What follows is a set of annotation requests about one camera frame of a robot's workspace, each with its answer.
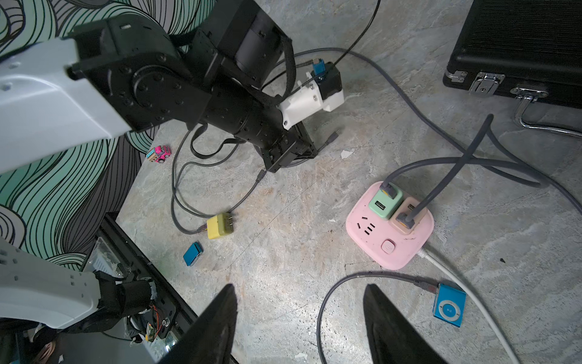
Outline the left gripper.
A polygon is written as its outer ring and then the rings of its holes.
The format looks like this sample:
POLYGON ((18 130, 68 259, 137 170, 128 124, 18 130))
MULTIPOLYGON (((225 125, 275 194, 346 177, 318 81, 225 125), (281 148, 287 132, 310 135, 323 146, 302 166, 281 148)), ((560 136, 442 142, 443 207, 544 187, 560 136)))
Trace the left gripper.
POLYGON ((283 128, 283 115, 254 99, 228 99, 218 103, 218 128, 259 149, 268 172, 292 162, 309 160, 318 150, 303 126, 283 128))

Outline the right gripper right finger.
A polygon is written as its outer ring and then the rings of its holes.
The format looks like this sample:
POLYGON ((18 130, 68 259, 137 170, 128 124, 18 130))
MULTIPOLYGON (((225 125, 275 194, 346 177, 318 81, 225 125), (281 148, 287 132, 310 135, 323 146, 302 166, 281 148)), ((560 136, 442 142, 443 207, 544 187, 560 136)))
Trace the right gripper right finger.
POLYGON ((368 343, 373 363, 444 363, 377 285, 363 297, 368 343))

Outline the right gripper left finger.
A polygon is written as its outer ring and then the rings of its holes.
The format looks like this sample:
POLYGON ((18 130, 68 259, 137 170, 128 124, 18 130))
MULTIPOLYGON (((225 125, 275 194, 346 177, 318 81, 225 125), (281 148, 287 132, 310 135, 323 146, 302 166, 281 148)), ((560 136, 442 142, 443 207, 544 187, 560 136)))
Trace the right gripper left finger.
POLYGON ((161 363, 231 363, 236 332, 235 287, 225 285, 161 363))

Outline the blue mp3 player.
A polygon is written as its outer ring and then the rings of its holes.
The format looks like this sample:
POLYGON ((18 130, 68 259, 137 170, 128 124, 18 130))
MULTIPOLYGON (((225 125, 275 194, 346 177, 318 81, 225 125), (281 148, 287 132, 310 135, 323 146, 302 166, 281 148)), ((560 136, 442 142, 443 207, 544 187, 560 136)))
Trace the blue mp3 player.
POLYGON ((457 328, 462 325, 467 294, 449 285, 439 284, 433 302, 433 317, 457 328))

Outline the green charger cube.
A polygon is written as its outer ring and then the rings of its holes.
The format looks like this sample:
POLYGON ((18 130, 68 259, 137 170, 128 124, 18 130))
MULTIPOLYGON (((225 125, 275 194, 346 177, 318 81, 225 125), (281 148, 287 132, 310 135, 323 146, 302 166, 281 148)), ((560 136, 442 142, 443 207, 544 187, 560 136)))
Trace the green charger cube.
POLYGON ((394 184, 379 187, 368 203, 368 208, 379 218, 389 220, 404 200, 403 191, 394 184))

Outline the pink charger cube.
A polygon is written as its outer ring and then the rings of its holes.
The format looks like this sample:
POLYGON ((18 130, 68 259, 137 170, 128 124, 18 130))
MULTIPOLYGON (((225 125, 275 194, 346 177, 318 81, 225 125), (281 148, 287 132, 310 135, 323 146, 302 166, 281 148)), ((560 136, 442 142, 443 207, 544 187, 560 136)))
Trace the pink charger cube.
POLYGON ((427 208, 418 209, 418 204, 419 201, 414 197, 406 197, 390 218, 389 222, 401 234, 409 235, 412 233, 427 215, 427 208))

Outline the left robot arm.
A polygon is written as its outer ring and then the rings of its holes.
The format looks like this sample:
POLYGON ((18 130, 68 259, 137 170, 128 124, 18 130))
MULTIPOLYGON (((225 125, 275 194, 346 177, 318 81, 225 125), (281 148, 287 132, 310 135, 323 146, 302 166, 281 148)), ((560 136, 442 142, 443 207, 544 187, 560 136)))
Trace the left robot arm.
MULTIPOLYGON (((74 27, 1 60, 1 170, 167 121, 213 125, 251 143, 276 172, 317 149, 293 104, 291 39, 254 1, 219 1, 198 27, 171 35, 142 15, 74 27)), ((1 236, 1 318, 101 332, 150 308, 156 285, 74 272, 1 236)))

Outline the teal small block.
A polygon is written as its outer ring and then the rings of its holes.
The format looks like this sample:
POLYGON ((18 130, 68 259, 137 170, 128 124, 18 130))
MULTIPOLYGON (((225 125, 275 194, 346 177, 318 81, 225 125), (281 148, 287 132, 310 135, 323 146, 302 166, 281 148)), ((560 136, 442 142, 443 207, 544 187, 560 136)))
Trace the teal small block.
POLYGON ((186 253, 183 255, 183 261, 187 266, 192 266, 204 253, 203 247, 200 242, 192 243, 187 249, 186 253))

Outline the pink power strip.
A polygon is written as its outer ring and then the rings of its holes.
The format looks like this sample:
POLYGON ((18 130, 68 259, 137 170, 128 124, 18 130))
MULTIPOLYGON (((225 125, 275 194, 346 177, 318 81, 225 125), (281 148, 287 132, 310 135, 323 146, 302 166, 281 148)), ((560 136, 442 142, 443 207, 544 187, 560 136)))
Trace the pink power strip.
POLYGON ((389 220, 379 218, 368 203, 382 183, 371 185, 355 204, 346 219, 346 231, 352 240, 385 269, 399 270, 421 250, 434 229, 430 211, 409 235, 401 234, 389 220))

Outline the yellow charger cube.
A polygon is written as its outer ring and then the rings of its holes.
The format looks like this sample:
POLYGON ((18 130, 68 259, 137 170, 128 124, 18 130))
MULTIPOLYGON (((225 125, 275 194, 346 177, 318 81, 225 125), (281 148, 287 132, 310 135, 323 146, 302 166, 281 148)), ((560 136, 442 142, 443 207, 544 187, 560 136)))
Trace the yellow charger cube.
POLYGON ((233 218, 228 212, 215 215, 206 222, 207 237, 209 240, 225 237, 233 233, 233 218))

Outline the pink multicolour small device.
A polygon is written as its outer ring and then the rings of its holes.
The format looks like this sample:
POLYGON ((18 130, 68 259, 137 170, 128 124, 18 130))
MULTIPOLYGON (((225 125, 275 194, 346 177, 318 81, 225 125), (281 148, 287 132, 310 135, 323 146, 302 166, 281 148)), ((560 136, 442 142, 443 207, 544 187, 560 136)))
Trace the pink multicolour small device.
POLYGON ((168 146, 157 146, 152 148, 145 155, 149 162, 156 162, 159 164, 165 163, 171 157, 171 149, 168 146))

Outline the black briefcase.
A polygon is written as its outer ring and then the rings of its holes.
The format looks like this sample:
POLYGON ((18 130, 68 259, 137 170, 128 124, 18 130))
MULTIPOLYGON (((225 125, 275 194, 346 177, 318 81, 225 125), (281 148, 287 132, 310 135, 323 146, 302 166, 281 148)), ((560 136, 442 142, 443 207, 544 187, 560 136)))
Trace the black briefcase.
POLYGON ((443 84, 474 96, 517 99, 518 126, 580 137, 580 130, 532 124, 523 115, 536 102, 581 107, 581 3, 474 1, 443 84))

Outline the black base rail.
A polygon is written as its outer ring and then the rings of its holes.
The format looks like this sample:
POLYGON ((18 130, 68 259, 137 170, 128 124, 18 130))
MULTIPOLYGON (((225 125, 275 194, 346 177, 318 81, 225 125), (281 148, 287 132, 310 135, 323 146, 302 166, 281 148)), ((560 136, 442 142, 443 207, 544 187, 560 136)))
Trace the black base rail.
POLYGON ((98 269, 101 297, 97 311, 78 324, 83 333, 105 332, 119 322, 170 351, 200 317, 145 257, 137 245, 107 214, 96 232, 96 243, 109 248, 119 259, 120 274, 98 269))

